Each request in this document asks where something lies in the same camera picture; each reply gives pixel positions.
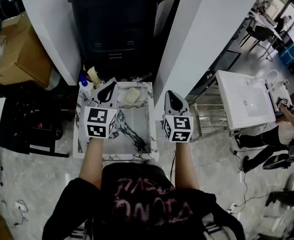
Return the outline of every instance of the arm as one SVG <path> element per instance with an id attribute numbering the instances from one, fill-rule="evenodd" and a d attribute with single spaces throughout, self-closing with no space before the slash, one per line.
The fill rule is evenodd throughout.
<path id="1" fill-rule="evenodd" d="M 291 123 L 291 125 L 294 127 L 294 115 L 290 113 L 285 105 L 280 106 L 280 110 L 284 113 L 286 119 Z"/>
<path id="2" fill-rule="evenodd" d="M 92 138 L 89 142 L 85 159 L 79 173 L 79 178 L 93 184 L 98 189 L 101 187 L 102 177 L 103 139 Z"/>
<path id="3" fill-rule="evenodd" d="M 176 189 L 199 190 L 195 168 L 192 163 L 190 147 L 187 143 L 176 144 Z"/>

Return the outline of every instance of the marble pattern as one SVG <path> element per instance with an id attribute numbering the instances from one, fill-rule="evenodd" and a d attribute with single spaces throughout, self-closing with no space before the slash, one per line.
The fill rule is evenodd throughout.
<path id="1" fill-rule="evenodd" d="M 152 83 L 118 82 L 117 122 L 109 139 L 104 141 L 104 160 L 159 159 L 154 120 Z M 140 91 L 138 100 L 132 105 L 122 102 L 126 91 L 134 87 Z M 89 100 L 79 90 L 73 137 L 73 158 L 83 158 L 89 143 L 86 137 L 81 107 Z"/>

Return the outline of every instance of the person's leg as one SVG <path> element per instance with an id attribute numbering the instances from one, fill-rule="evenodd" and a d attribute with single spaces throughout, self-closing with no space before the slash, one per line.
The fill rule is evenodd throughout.
<path id="1" fill-rule="evenodd" d="M 278 147 L 281 145 L 278 136 L 278 127 L 275 127 L 269 131 L 263 132 L 262 134 L 256 136 L 240 134 L 238 136 L 235 136 L 235 139 L 239 147 L 246 148 L 257 148 L 264 145 Z"/>
<path id="2" fill-rule="evenodd" d="M 272 193 L 272 197 L 283 205 L 294 207 L 294 191 L 277 191 Z"/>
<path id="3" fill-rule="evenodd" d="M 286 150 L 287 146 L 279 146 L 279 147 L 273 147 L 273 146 L 267 146 L 262 151 L 258 153 L 253 159 L 249 159 L 248 156 L 245 156 L 245 158 L 242 161 L 242 169 L 244 173 L 247 173 L 248 171 L 256 168 L 258 165 L 265 162 L 269 157 L 272 156 L 272 154 L 276 151 Z"/>

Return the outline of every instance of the black t-shirt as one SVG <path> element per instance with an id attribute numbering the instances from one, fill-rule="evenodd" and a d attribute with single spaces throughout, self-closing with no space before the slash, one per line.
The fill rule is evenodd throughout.
<path id="1" fill-rule="evenodd" d="M 86 234 L 94 239 L 205 239 L 202 219 L 209 214 L 216 225 L 245 239 L 241 224 L 218 206 L 215 195 L 175 189 L 154 165 L 114 163 L 103 169 L 100 191 L 80 178 L 67 185 L 43 239 L 76 238 L 83 222 Z"/>

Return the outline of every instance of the tiled floor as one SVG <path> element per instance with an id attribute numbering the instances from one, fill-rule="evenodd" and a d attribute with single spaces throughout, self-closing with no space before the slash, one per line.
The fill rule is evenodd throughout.
<path id="1" fill-rule="evenodd" d="M 289 72 L 277 58 L 274 63 L 267 60 L 259 61 L 257 54 L 261 52 L 262 49 L 257 47 L 249 55 L 243 54 L 232 71 L 254 76 L 269 69 L 278 69 L 283 77 L 289 78 Z M 292 79 L 288 80 L 290 88 L 294 90 L 294 82 Z M 268 125 L 266 130 L 272 127 L 273 125 Z M 256 128 L 250 134 L 259 134 L 261 131 L 262 128 Z M 157 141 L 160 153 L 159 163 L 169 176 L 175 146 L 167 141 L 159 122 L 157 123 Z M 227 209 L 232 202 L 242 204 L 246 186 L 242 181 L 243 174 L 240 174 L 238 169 L 239 159 L 232 154 L 232 150 L 237 148 L 228 133 L 200 140 L 190 146 L 201 189 L 204 192 L 216 194 L 217 202 L 224 209 Z M 248 151 L 238 154 L 241 158 L 244 155 L 252 158 L 257 152 Z M 0 161 L 5 169 L 4 186 L 0 186 L 0 213 L 7 220 L 16 240 L 40 240 L 45 222 L 52 213 L 66 182 L 78 176 L 82 160 L 19 154 L 0 148 Z M 260 197 L 283 188 L 290 174 L 294 174 L 294 164 L 287 170 L 256 168 L 245 178 L 248 185 L 246 199 Z M 285 220 L 274 235 L 281 234 L 294 218 L 294 210 L 280 207 L 278 203 L 265 208 L 266 198 L 250 200 L 240 214 L 239 219 L 244 226 L 247 239 L 255 237 L 261 217 L 264 215 L 281 215 Z M 15 222 L 21 222 L 22 219 L 15 207 L 15 201 L 19 199 L 24 200 L 29 208 L 26 214 L 28 222 L 13 226 Z"/>

